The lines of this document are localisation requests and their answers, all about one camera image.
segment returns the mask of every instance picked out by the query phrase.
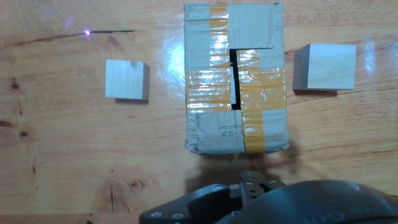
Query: yellow packing tape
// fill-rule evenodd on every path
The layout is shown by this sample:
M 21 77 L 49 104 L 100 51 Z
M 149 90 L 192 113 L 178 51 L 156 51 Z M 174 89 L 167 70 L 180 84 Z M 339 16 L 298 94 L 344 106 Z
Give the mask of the yellow packing tape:
M 246 154 L 264 153 L 262 111 L 286 108 L 285 68 L 260 70 L 259 50 L 239 50 L 236 55 Z
M 210 70 L 187 72 L 187 113 L 231 110 L 231 62 L 225 3 L 210 5 Z

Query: metal screw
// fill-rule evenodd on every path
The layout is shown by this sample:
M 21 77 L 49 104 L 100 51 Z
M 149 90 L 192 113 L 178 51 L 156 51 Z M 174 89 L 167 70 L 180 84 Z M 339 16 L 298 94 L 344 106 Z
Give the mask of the metal screw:
M 215 188 L 215 189 L 224 189 L 225 187 L 222 186 L 222 185 L 217 185 L 217 186 L 215 186 L 214 188 Z
M 150 216 L 151 217 L 159 217 L 159 216 L 162 216 L 162 212 L 154 212 Z
M 176 214 L 172 215 L 172 218 L 183 218 L 183 217 L 184 217 L 184 214 L 182 214 L 182 213 L 176 213 Z
M 236 216 L 239 213 L 239 211 L 231 212 L 232 216 Z

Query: taped cardboard box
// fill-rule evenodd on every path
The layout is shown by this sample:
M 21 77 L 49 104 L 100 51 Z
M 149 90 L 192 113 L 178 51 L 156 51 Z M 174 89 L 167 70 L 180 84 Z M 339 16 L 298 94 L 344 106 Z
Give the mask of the taped cardboard box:
M 286 150 L 283 4 L 192 3 L 184 9 L 186 148 L 200 154 Z M 231 49 L 249 49 L 236 51 L 237 74 Z M 231 106 L 235 86 L 240 110 Z

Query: wooden table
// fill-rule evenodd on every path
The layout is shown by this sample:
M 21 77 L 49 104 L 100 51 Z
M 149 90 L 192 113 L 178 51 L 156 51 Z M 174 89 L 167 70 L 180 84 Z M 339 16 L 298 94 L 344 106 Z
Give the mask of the wooden table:
M 398 194 L 396 2 L 286 2 L 291 147 L 238 160 L 184 149 L 189 1 L 168 2 L 0 1 L 0 223 L 137 223 L 245 169 Z M 295 94 L 294 52 L 308 43 L 356 44 L 355 89 Z M 149 103 L 105 98 L 107 58 L 150 65 Z

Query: wooden block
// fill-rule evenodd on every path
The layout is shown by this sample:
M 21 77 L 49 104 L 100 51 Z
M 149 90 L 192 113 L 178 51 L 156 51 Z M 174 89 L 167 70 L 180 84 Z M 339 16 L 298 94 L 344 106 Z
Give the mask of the wooden block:
M 352 90 L 356 46 L 308 44 L 295 53 L 293 90 Z
M 107 60 L 105 95 L 108 98 L 148 100 L 148 65 L 144 62 Z

